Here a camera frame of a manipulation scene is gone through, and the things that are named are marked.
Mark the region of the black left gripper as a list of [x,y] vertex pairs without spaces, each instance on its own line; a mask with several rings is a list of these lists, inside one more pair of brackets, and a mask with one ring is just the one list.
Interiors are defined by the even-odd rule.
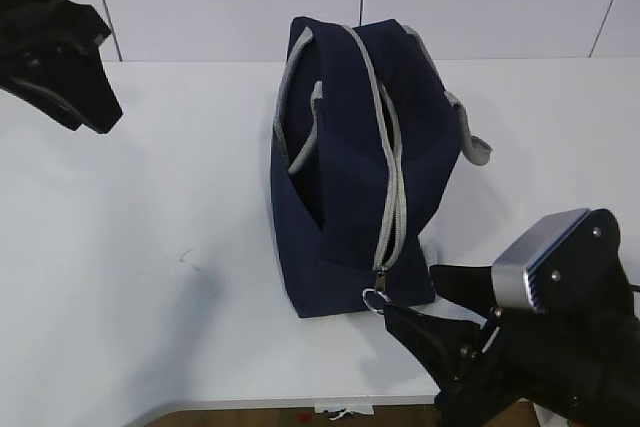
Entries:
[[110,35],[89,4],[1,0],[1,89],[69,130],[107,134],[123,116],[99,53]]

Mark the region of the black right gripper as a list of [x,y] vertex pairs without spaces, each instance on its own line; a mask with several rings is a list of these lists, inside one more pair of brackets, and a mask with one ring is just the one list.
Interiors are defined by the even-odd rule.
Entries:
[[525,398],[586,426],[639,422],[635,288],[607,209],[591,210],[543,261],[543,312],[497,305],[491,266],[435,264],[435,292],[485,323],[385,306],[386,330],[441,389],[452,425],[482,424]]

